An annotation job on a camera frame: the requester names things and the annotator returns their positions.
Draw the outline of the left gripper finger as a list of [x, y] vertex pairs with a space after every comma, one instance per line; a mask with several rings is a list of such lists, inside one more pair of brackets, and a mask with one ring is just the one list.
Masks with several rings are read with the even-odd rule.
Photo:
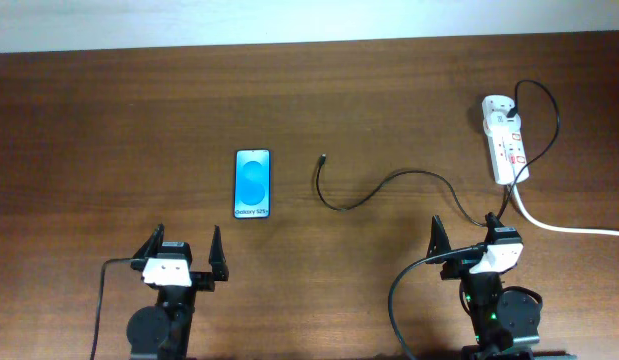
[[133, 259], [143, 260], [154, 257], [163, 243], [165, 226], [158, 224], [148, 240], [135, 252]]
[[222, 246], [221, 230], [217, 225], [214, 226], [209, 264], [215, 281], [227, 281], [229, 279], [229, 269]]

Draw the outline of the blue screen smartphone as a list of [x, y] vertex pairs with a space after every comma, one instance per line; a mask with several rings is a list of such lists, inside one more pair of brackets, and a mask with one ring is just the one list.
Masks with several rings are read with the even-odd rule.
[[238, 150], [235, 164], [234, 217], [268, 218], [271, 208], [270, 151]]

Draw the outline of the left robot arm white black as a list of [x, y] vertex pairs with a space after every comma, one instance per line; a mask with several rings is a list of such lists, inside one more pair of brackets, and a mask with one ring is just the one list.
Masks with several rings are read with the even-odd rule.
[[136, 311], [128, 321], [132, 359], [185, 359], [197, 294], [213, 292], [216, 283], [229, 279], [219, 226], [214, 227], [208, 272], [193, 271], [190, 245], [166, 241], [164, 233], [165, 226], [158, 225], [132, 256], [131, 268], [157, 291], [156, 302]]

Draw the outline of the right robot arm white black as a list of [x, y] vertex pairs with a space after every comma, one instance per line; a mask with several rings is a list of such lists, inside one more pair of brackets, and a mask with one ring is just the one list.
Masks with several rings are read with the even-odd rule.
[[429, 264], [440, 264], [443, 280], [458, 280], [476, 344], [461, 350], [463, 359], [531, 359], [540, 340], [542, 297], [520, 286], [505, 287], [501, 276], [516, 267], [523, 241], [513, 227], [486, 215], [485, 240], [453, 250], [439, 216], [432, 218]]

